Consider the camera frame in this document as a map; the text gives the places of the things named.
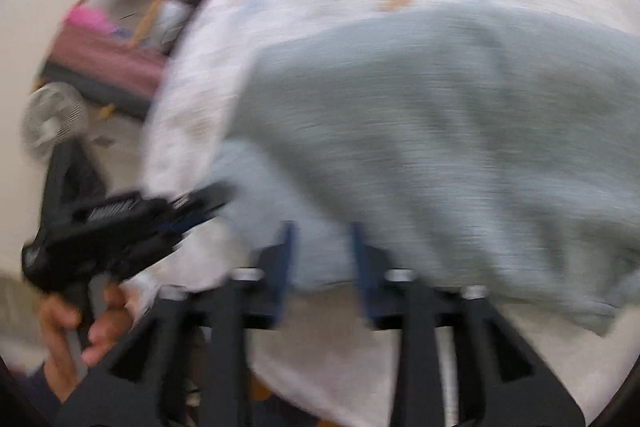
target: white bedsheet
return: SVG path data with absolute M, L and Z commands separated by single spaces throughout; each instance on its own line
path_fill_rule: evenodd
M 148 122 L 144 182 L 178 194 L 204 175 L 255 54 L 384 10 L 447 0 L 207 0 L 184 37 Z M 640 0 L 494 0 L 640 33 Z M 246 252 L 223 223 L 191 233 L 153 267 L 154 283 L 210 287 Z M 392 396 L 396 337 L 371 333 L 350 289 L 292 296 L 285 324 L 253 336 L 253 367 L 277 393 L 345 426 L 382 427 Z M 640 353 L 640 311 L 631 309 L 605 339 L 526 305 L 506 314 L 538 348 L 590 421 Z M 444 362 L 450 368 L 450 359 Z M 448 404 L 449 423 L 455 407 Z

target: gray-green cloth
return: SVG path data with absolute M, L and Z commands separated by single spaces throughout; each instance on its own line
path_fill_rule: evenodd
M 438 287 L 485 285 L 602 333 L 640 294 L 640 40 L 448 4 L 265 49 L 209 180 L 251 247 L 285 220 L 304 290 L 353 278 L 365 224 Z

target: beige wall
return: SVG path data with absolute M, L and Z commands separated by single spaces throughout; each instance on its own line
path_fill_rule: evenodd
M 19 274 L 20 248 L 37 230 L 45 172 L 22 150 L 20 118 L 58 22 L 74 1 L 0 0 L 0 272 L 11 275 Z

